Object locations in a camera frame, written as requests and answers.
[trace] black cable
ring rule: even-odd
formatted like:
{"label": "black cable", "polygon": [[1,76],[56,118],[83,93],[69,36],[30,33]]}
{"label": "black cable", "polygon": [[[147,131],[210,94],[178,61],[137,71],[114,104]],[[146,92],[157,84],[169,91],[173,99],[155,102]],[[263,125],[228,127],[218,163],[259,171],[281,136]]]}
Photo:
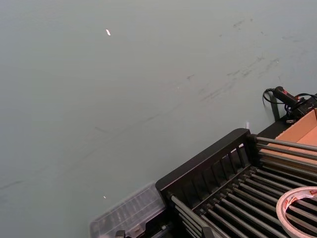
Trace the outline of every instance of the black cable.
{"label": "black cable", "polygon": [[263,95],[262,95],[262,101],[263,101],[263,103],[264,103],[264,99],[265,99],[265,100],[268,101],[269,103],[273,103],[273,104],[285,104],[285,103],[272,102],[270,99],[268,99],[268,98],[265,96],[266,94],[269,94],[269,92],[273,93],[273,91],[274,91],[274,88],[268,88],[268,89],[266,89],[266,90],[263,92]]}
{"label": "black cable", "polygon": [[296,95],[296,97],[303,97],[303,96],[310,96],[310,97],[314,98],[317,101],[317,95],[314,95],[314,94],[300,93],[300,94]]}

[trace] black device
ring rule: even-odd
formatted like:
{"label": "black device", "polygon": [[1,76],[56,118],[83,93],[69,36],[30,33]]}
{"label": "black device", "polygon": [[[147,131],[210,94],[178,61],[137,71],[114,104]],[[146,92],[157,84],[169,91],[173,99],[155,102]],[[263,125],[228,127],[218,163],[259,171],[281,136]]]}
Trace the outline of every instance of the black device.
{"label": "black device", "polygon": [[[271,92],[273,97],[270,96],[269,100],[265,95]],[[310,96],[310,99],[305,99],[304,96]],[[282,86],[278,86],[276,88],[268,88],[263,92],[263,99],[270,102],[272,105],[272,110],[274,113],[275,120],[279,119],[279,113],[277,104],[284,104],[284,108],[286,110],[286,121],[288,123],[294,123],[308,112],[310,112],[313,108],[317,107],[317,96],[307,93],[301,93],[296,96],[293,96],[289,92],[287,92]]]}

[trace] clear plastic container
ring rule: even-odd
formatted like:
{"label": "clear plastic container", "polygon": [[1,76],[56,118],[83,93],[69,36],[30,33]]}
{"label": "clear plastic container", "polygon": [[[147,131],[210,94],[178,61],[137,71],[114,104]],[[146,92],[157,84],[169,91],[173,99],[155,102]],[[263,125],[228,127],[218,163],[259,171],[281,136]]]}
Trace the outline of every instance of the clear plastic container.
{"label": "clear plastic container", "polygon": [[124,202],[110,209],[90,223],[91,238],[113,238],[119,230],[136,238],[145,231],[146,223],[165,209],[155,188],[148,184]]}

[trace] black plastic frame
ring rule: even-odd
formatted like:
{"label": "black plastic frame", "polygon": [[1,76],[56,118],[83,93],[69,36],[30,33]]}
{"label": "black plastic frame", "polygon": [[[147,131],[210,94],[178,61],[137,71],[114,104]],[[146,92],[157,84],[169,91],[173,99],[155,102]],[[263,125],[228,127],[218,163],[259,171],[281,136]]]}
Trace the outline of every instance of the black plastic frame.
{"label": "black plastic frame", "polygon": [[[248,135],[250,135],[248,129],[239,128],[232,131],[157,181],[156,188],[165,203],[170,204],[169,198],[173,194],[194,210],[248,169],[250,164],[254,164],[251,160]],[[214,186],[209,186],[209,180],[207,181],[204,173],[213,174]]]}

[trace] metal rack rod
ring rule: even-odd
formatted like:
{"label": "metal rack rod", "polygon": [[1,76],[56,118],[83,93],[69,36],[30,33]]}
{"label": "metal rack rod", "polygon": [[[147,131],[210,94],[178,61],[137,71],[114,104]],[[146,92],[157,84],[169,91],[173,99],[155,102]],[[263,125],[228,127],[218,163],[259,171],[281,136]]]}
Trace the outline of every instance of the metal rack rod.
{"label": "metal rack rod", "polygon": [[291,187],[285,186],[285,185],[280,184],[280,183],[278,183],[278,182],[271,181],[271,180],[269,180],[269,179],[267,179],[267,178],[263,178],[263,177],[261,177],[261,176],[259,176],[259,175],[253,174],[253,175],[251,175],[251,177],[252,177],[252,178],[255,178],[255,179],[258,179],[258,180],[260,180],[260,181],[263,181],[263,182],[265,182],[265,183],[271,184],[271,185],[273,185],[273,186],[279,187],[279,188],[281,188],[281,189],[283,189],[283,190],[285,190],[285,191],[292,190]]}
{"label": "metal rack rod", "polygon": [[256,204],[261,205],[261,206],[264,207],[265,209],[270,210],[270,211],[272,211],[273,213],[276,213],[276,209],[275,209],[275,207],[273,207],[272,205],[270,205],[270,204],[268,204],[268,203],[266,203],[266,202],[264,202],[264,201],[262,201],[262,200],[260,200],[260,199],[258,199],[258,198],[256,198],[256,197],[254,197],[254,196],[252,196],[252,195],[250,195],[250,194],[248,194],[248,193],[246,193],[246,192],[244,192],[244,191],[241,191],[241,190],[239,190],[239,189],[237,189],[237,188],[235,188],[234,191],[235,191],[237,194],[239,194],[240,196],[242,196],[242,197],[244,197],[244,198],[247,198],[249,201],[253,201],[253,202],[255,202]]}
{"label": "metal rack rod", "polygon": [[301,219],[294,217],[288,213],[285,214],[285,216],[287,217],[287,219],[299,224],[302,227],[305,227],[306,229],[315,232],[317,234],[317,228],[315,226],[312,226],[310,224],[308,224],[307,222],[302,221]]}
{"label": "metal rack rod", "polygon": [[282,148],[277,148],[277,147],[274,147],[274,146],[268,146],[268,145],[262,145],[262,144],[257,144],[257,147],[260,148],[260,149],[275,151],[275,152],[279,152],[279,153],[283,153],[283,154],[298,156],[298,157],[302,157],[302,158],[306,158],[306,159],[316,160],[317,161],[317,156],[316,155],[312,155],[312,154],[307,154],[307,153],[297,152],[297,151],[292,151],[292,150],[285,150],[285,149],[282,149]]}
{"label": "metal rack rod", "polygon": [[282,160],[282,161],[286,161],[286,162],[289,162],[289,163],[292,163],[293,165],[302,165],[302,166],[307,166],[307,167],[310,167],[310,168],[314,168],[317,170],[317,165],[316,164],[313,164],[313,163],[308,163],[308,162],[304,162],[304,161],[299,161],[299,160],[293,160],[293,159],[290,159],[290,158],[287,158],[287,157],[284,157],[284,156],[280,156],[280,155],[274,155],[274,154],[271,154],[271,153],[267,153],[267,152],[263,152],[263,151],[260,151],[259,152],[259,155],[261,156],[268,156],[270,158],[274,158],[274,159],[279,159],[279,160]]}
{"label": "metal rack rod", "polygon": [[214,237],[217,238],[218,236],[222,238],[230,238],[222,229],[216,226],[211,220],[209,220],[205,215],[200,216],[205,222],[209,224],[209,226],[215,230]]}
{"label": "metal rack rod", "polygon": [[260,192],[260,191],[257,191],[256,189],[254,189],[254,188],[252,188],[252,187],[250,187],[250,186],[248,186],[248,185],[246,185],[246,184],[241,184],[241,187],[242,188],[244,188],[244,189],[246,189],[246,190],[248,190],[248,191],[250,191],[251,193],[253,193],[253,194],[257,194],[258,196],[261,196],[261,197],[263,197],[263,198],[265,198],[265,199],[267,199],[267,200],[270,200],[271,202],[273,202],[273,203],[277,203],[277,201],[278,201],[278,199],[276,199],[275,197],[272,197],[272,196],[270,196],[270,195],[267,195],[266,193],[264,193],[264,192]]}
{"label": "metal rack rod", "polygon": [[263,189],[263,190],[265,190],[265,191],[269,191],[269,192],[271,192],[271,193],[274,193],[274,194],[276,194],[276,195],[278,195],[278,196],[282,196],[282,195],[284,194],[284,192],[278,191],[278,190],[276,190],[276,189],[274,189],[274,188],[271,188],[271,187],[269,187],[269,186],[266,186],[266,185],[263,185],[263,184],[261,184],[261,183],[255,182],[255,181],[253,181],[253,180],[251,180],[251,179],[249,179],[249,178],[246,179],[246,182],[247,182],[248,184],[252,184],[253,186],[259,187],[259,188],[261,188],[261,189]]}
{"label": "metal rack rod", "polygon": [[285,236],[284,234],[282,234],[281,232],[277,231],[276,229],[274,229],[273,227],[269,226],[268,224],[266,224],[265,222],[259,220],[258,218],[250,215],[249,213],[245,212],[243,209],[240,209],[239,207],[237,207],[236,205],[234,205],[232,202],[229,202],[226,199],[222,199],[221,200],[224,204],[226,204],[227,206],[229,206],[231,209],[235,210],[236,212],[243,214],[246,218],[248,218],[249,220],[257,223],[259,226],[261,226],[262,228],[266,229],[267,231],[271,232],[272,234],[276,235],[279,238],[288,238],[287,236]]}
{"label": "metal rack rod", "polygon": [[234,200],[235,202],[242,204],[243,206],[247,207],[248,209],[260,214],[261,216],[267,218],[269,221],[281,226],[281,223],[280,223],[280,221],[278,219],[276,219],[275,217],[271,216],[270,214],[260,210],[259,208],[251,205],[250,203],[242,200],[241,198],[236,197],[235,195],[233,195],[231,193],[228,194],[228,197],[230,199]]}
{"label": "metal rack rod", "polygon": [[302,209],[299,209],[299,208],[294,207],[292,205],[289,206],[289,209],[292,210],[293,212],[296,212],[296,213],[306,217],[306,218],[311,219],[314,222],[317,222],[317,216],[314,216],[313,214],[311,214],[309,212],[303,211]]}
{"label": "metal rack rod", "polygon": [[215,204],[214,206],[216,209],[218,209],[219,211],[221,211],[223,214],[225,214],[226,216],[230,217],[231,219],[233,219],[234,221],[236,221],[237,223],[239,223],[242,227],[244,227],[245,229],[251,231],[253,234],[255,234],[258,237],[262,237],[262,238],[268,238],[267,236],[265,236],[263,233],[259,232],[258,230],[256,230],[255,228],[253,228],[252,226],[250,226],[248,223],[242,221],[240,218],[238,218],[237,216],[233,215],[231,212],[229,212],[228,210],[224,209],[223,207],[219,206],[218,204]]}
{"label": "metal rack rod", "polygon": [[316,146],[299,144],[299,143],[293,143],[293,142],[288,142],[288,141],[283,141],[283,140],[274,140],[274,139],[269,139],[269,138],[265,138],[265,137],[256,137],[256,139],[257,139],[257,141],[268,142],[268,143],[271,143],[271,144],[285,145],[285,146],[293,147],[293,148],[297,148],[297,149],[304,149],[304,150],[317,152],[317,147]]}
{"label": "metal rack rod", "polygon": [[279,180],[279,181],[282,181],[282,182],[286,182],[286,183],[290,183],[294,186],[298,186],[298,187],[305,187],[307,185],[303,184],[303,183],[300,183],[300,182],[296,182],[296,181],[292,181],[291,179],[289,178],[283,178],[281,176],[278,176],[278,175],[274,175],[274,174],[271,174],[269,172],[265,172],[263,170],[260,170],[260,169],[256,169],[257,173],[261,174],[261,175],[264,175],[264,176],[268,176],[268,177],[271,177],[271,178],[274,178],[276,180]]}
{"label": "metal rack rod", "polygon": [[314,184],[314,185],[317,185],[317,182],[316,181],[312,181],[312,180],[309,180],[307,178],[303,178],[303,177],[298,177],[294,174],[291,174],[291,173],[287,173],[287,172],[283,172],[283,171],[280,171],[280,170],[276,170],[276,169],[273,169],[273,168],[270,168],[268,166],[262,166],[263,169],[266,169],[266,170],[269,170],[269,171],[272,171],[272,172],[276,172],[278,174],[281,174],[281,175],[286,175],[292,179],[298,179],[298,180],[301,180],[301,181],[304,181],[304,182],[307,182],[308,184]]}
{"label": "metal rack rod", "polygon": [[235,228],[233,225],[231,225],[229,222],[227,222],[225,219],[223,219],[221,216],[219,216],[216,212],[214,212],[211,209],[208,209],[208,213],[215,218],[217,221],[221,222],[223,225],[225,225],[228,229],[230,229],[235,235],[237,235],[240,238],[248,238],[245,234],[243,234],[241,231],[239,231],[237,228]]}
{"label": "metal rack rod", "polygon": [[198,230],[201,231],[202,228],[195,222],[193,221],[193,219],[191,217],[189,217],[182,209],[180,209],[179,207],[175,206],[176,210],[179,211],[179,216],[180,217],[185,217],[187,219],[187,221],[189,221],[191,224],[193,224],[193,226]]}
{"label": "metal rack rod", "polygon": [[172,196],[171,200],[180,208],[182,209],[185,213],[187,213],[198,225],[201,227],[207,227],[208,225],[200,219],[196,213],[194,213],[191,209],[189,209],[184,203],[182,203],[177,197]]}

